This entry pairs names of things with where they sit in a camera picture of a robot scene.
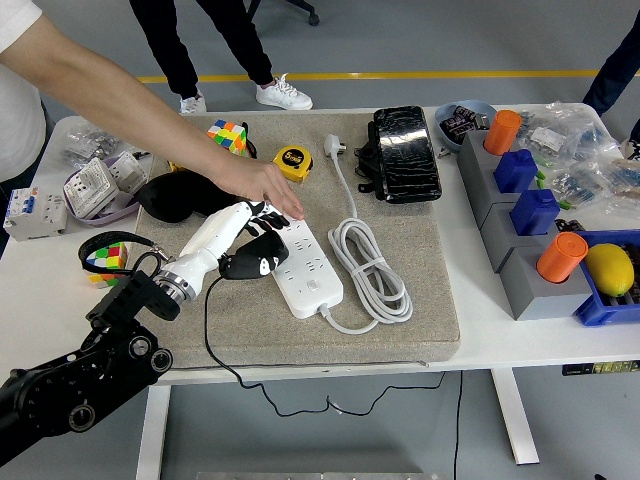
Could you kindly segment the person's hand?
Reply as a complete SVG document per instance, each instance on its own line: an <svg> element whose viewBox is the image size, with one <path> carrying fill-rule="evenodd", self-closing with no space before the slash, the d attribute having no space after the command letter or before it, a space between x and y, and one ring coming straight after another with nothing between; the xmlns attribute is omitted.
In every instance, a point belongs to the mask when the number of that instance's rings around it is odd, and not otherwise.
<svg viewBox="0 0 640 480"><path fill-rule="evenodd" d="M294 219L304 208L280 169L269 162L231 156L215 166L209 178L221 189L247 200L265 201Z"/></svg>

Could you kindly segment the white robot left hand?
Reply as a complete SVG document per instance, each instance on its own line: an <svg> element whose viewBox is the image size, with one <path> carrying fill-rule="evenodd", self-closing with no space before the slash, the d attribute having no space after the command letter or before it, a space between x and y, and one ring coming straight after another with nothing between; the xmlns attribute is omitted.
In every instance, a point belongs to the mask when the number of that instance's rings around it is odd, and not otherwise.
<svg viewBox="0 0 640 480"><path fill-rule="evenodd" d="M179 258L164 270L181 277L195 290L215 269L225 279L264 277L288 256L277 232L289 225L289 220L269 203L240 201L210 215ZM256 239L228 257L226 252L244 229Z"/></svg>

